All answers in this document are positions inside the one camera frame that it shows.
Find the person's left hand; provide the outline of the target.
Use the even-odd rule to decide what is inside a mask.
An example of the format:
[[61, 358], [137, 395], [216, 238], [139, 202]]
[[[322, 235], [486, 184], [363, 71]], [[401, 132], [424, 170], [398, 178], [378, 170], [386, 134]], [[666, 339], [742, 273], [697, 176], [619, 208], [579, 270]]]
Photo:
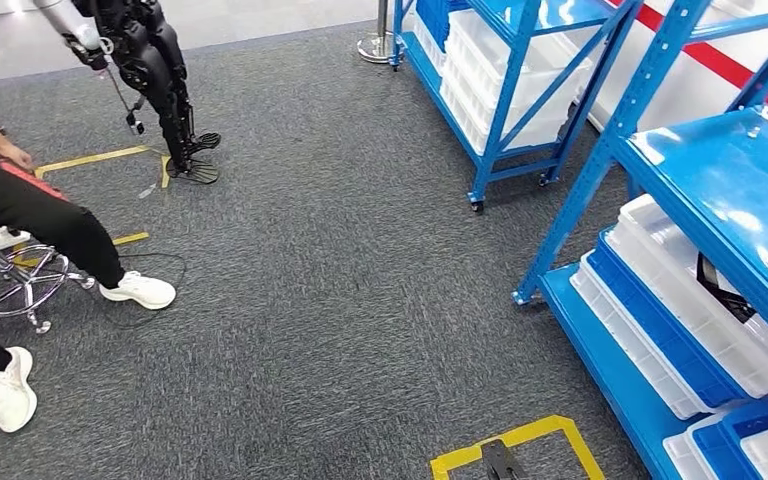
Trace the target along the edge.
[[31, 155], [10, 141], [0, 142], [0, 158], [11, 161], [27, 172], [33, 172], [34, 165]]

